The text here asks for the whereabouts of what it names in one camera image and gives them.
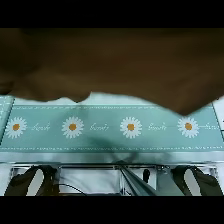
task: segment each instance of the daisy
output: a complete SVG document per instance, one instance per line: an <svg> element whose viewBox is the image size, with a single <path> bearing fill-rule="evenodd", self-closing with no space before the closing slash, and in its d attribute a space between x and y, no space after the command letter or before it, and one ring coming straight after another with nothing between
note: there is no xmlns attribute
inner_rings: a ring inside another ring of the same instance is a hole
<svg viewBox="0 0 224 224"><path fill-rule="evenodd" d="M126 117L123 119L120 127L120 131L123 131L123 135L130 139L139 136L141 134L140 131L142 130L140 121L134 117Z"/></svg>
<svg viewBox="0 0 224 224"><path fill-rule="evenodd" d="M8 122L5 131L6 135L8 135L8 138L13 139L22 135L26 128L27 125L25 119L22 119L21 117L15 117L14 119L11 119L10 122Z"/></svg>
<svg viewBox="0 0 224 224"><path fill-rule="evenodd" d="M69 117L63 122L62 131L66 138L75 138L82 134L84 124L78 117Z"/></svg>
<svg viewBox="0 0 224 224"><path fill-rule="evenodd" d="M197 121L194 118L186 117L179 119L177 127L185 137L194 138L199 133L199 127Z"/></svg>

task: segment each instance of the dark brown fabric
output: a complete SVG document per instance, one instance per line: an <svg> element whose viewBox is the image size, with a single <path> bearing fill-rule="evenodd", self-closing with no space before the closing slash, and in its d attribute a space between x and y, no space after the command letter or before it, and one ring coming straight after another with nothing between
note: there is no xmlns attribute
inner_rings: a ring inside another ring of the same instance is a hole
<svg viewBox="0 0 224 224"><path fill-rule="evenodd" d="M0 91L40 101L91 91L186 115L224 93L223 29L0 29Z"/></svg>

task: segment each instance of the brown cloth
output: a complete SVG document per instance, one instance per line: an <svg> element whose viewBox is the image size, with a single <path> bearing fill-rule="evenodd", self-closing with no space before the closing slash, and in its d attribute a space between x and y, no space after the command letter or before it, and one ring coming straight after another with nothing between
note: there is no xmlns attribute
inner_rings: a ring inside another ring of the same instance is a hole
<svg viewBox="0 0 224 224"><path fill-rule="evenodd" d="M0 94L140 97L187 115L224 93L224 29L0 29Z"/></svg>

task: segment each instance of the yellow flower center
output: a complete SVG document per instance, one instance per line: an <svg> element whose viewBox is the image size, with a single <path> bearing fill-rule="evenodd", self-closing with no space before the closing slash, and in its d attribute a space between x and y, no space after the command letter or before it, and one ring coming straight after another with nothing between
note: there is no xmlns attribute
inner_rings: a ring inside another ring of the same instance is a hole
<svg viewBox="0 0 224 224"><path fill-rule="evenodd" d="M134 131L135 126L133 124L128 124L128 130L129 131Z"/></svg>
<svg viewBox="0 0 224 224"><path fill-rule="evenodd" d="M71 131L74 131L76 128L77 128L77 127L76 127L76 124L70 124L70 125L69 125L69 129L70 129Z"/></svg>
<svg viewBox="0 0 224 224"><path fill-rule="evenodd" d="M186 124L185 124L185 128L186 128L187 130L191 130L191 129L192 129L192 125L191 125L190 123L186 123Z"/></svg>
<svg viewBox="0 0 224 224"><path fill-rule="evenodd" d="M19 124L14 124L12 127L13 131L18 131L19 128L20 128Z"/></svg>

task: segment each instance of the white flower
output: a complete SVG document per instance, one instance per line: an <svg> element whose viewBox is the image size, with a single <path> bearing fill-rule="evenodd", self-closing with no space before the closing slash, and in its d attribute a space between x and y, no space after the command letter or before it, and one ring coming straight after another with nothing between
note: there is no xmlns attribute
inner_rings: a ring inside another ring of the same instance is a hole
<svg viewBox="0 0 224 224"><path fill-rule="evenodd" d="M15 117L14 119L11 119L10 122L8 122L5 131L6 135L13 139L22 135L26 128L27 125L25 119L22 119L21 117Z"/></svg>
<svg viewBox="0 0 224 224"><path fill-rule="evenodd" d="M66 138L75 138L82 134L83 122L78 117L69 117L63 122L62 131L63 135L66 135Z"/></svg>
<svg viewBox="0 0 224 224"><path fill-rule="evenodd" d="M139 136L141 134L142 125L138 119L135 119L134 117L126 117L123 119L120 125L121 129L120 131L123 131L123 135L126 136L126 138L135 138L136 136Z"/></svg>
<svg viewBox="0 0 224 224"><path fill-rule="evenodd" d="M185 137L194 138L199 133L199 127L197 121L194 118L186 117L179 119L177 127L178 130L182 132Z"/></svg>

